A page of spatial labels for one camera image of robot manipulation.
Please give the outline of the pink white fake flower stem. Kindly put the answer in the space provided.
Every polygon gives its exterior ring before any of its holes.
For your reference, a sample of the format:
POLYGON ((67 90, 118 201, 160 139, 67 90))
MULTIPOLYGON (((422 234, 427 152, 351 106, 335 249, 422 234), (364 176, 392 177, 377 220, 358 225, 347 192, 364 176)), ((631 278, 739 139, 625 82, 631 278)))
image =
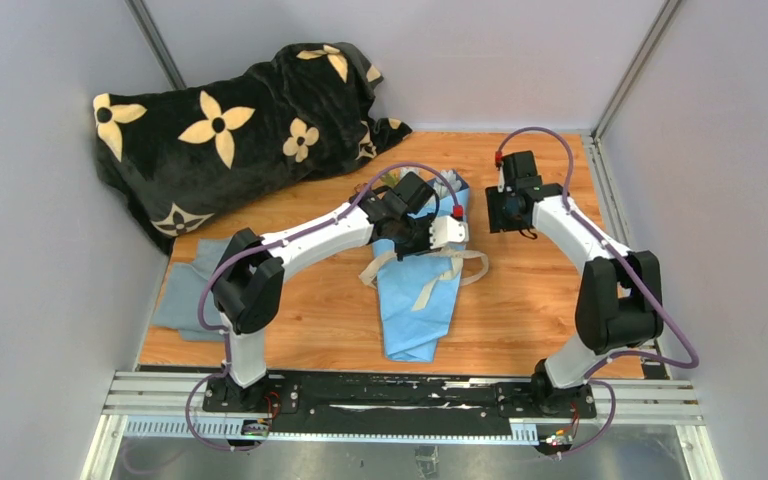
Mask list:
POLYGON ((408 172, 409 170, 406 168, 398 168, 398 169, 390 170, 379 178, 379 183, 382 186, 395 188, 398 185, 398 183, 402 180, 403 176, 408 172))

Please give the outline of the beige ribbon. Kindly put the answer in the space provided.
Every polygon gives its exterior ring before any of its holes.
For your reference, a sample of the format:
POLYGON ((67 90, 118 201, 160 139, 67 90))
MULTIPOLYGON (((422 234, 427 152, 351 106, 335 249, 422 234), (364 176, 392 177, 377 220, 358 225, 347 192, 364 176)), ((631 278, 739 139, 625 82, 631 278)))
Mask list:
POLYGON ((449 319, 459 290, 481 280, 489 258, 480 251, 445 248, 398 260, 392 250, 375 257, 359 274, 378 293, 382 316, 415 315, 449 319))

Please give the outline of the blue wrapping paper sheet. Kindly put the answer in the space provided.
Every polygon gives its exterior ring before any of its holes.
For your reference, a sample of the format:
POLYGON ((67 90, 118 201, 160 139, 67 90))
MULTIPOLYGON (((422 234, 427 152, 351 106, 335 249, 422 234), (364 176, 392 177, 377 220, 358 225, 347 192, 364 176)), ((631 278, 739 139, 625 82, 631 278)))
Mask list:
POLYGON ((410 256, 385 262, 390 240, 372 245, 385 357, 430 363, 450 330, 465 260, 448 255, 410 256))

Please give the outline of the blue fake flower stem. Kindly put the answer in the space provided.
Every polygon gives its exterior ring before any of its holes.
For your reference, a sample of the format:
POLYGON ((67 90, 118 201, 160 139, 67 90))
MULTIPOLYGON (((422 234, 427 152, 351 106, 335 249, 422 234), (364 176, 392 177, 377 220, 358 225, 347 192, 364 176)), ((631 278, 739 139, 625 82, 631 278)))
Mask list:
POLYGON ((458 193, 467 189, 467 184, 454 169, 441 170, 442 179, 435 183, 435 189, 441 198, 449 197, 452 192, 458 193))

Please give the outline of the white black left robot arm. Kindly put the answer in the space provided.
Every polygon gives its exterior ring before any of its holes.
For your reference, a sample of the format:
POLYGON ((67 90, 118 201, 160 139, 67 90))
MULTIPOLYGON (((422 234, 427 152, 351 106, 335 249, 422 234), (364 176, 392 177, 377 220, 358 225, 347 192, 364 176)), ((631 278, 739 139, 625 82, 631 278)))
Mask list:
POLYGON ((296 227, 265 235, 249 229, 231 239, 209 280, 226 342, 228 400, 243 413, 266 400, 265 329, 277 316, 284 283, 338 253, 379 241, 403 260, 434 252, 431 227, 440 196, 413 172, 395 186, 366 189, 334 210, 296 227))

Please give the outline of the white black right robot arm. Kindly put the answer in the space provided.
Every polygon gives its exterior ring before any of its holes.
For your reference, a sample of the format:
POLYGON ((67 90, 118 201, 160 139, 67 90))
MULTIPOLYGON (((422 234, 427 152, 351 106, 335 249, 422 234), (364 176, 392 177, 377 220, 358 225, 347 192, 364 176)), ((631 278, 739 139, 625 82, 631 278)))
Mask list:
POLYGON ((587 218, 562 185, 546 183, 532 152, 496 153, 499 183, 485 190, 493 233, 534 230, 551 240, 580 274, 575 333, 540 360, 527 398, 544 417, 556 417, 584 398, 586 382, 613 354, 658 337, 663 321, 637 282, 660 295, 660 264, 635 252, 587 218))

